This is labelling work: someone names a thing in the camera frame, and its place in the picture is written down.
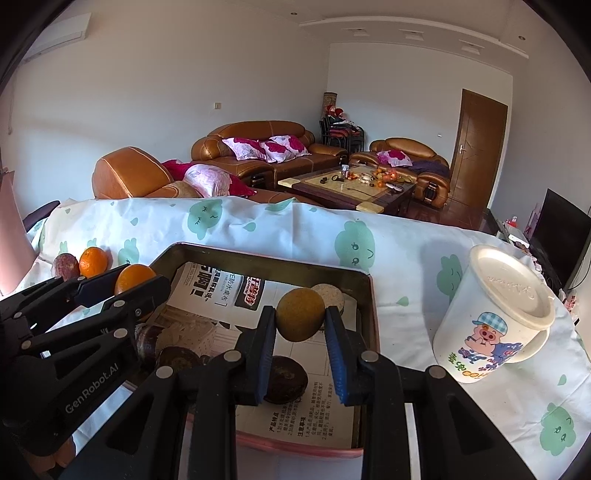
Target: small bottle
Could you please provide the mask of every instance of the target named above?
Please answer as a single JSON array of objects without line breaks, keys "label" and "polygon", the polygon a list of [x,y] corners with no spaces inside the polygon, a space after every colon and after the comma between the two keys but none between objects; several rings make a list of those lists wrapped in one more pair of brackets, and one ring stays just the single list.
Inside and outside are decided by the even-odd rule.
[{"label": "small bottle", "polygon": [[342,180],[346,180],[349,178],[349,166],[348,165],[341,165],[340,166],[340,178]]}]

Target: tile floor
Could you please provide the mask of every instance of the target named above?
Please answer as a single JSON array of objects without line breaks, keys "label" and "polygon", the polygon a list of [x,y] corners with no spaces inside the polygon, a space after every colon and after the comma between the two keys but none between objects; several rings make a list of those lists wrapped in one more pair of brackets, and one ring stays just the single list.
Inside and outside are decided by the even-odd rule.
[{"label": "tile floor", "polygon": [[408,206],[406,217],[422,222],[458,226],[467,230],[476,230],[491,235],[496,233],[486,221],[486,210],[475,209],[453,199],[449,199],[441,210],[412,200]]}]

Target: air conditioner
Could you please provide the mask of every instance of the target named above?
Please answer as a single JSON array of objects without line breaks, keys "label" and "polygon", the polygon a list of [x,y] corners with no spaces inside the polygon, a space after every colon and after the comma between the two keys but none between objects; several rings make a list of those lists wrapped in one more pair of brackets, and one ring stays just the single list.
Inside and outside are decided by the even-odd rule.
[{"label": "air conditioner", "polygon": [[26,63],[48,51],[84,40],[89,22],[90,13],[52,23],[37,37],[35,43],[25,53],[22,62]]}]

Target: mandarin orange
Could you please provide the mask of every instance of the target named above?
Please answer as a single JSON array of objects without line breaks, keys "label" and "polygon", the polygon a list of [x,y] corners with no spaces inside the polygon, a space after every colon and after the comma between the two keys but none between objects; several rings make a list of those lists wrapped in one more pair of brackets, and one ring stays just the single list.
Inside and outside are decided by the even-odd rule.
[{"label": "mandarin orange", "polygon": [[94,277],[107,270],[109,256],[99,247],[88,247],[82,252],[78,262],[80,275],[86,278]]},{"label": "mandarin orange", "polygon": [[155,276],[154,270],[147,265],[136,263],[125,267],[115,283],[115,295],[119,295],[125,290],[129,290]]}]

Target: wooden door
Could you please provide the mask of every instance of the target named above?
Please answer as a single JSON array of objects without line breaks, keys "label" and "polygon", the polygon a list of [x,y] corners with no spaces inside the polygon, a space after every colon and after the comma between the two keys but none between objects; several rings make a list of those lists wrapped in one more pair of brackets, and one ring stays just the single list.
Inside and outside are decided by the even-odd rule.
[{"label": "wooden door", "polygon": [[462,90],[462,108],[452,161],[450,196],[484,210],[501,160],[508,107]]}]

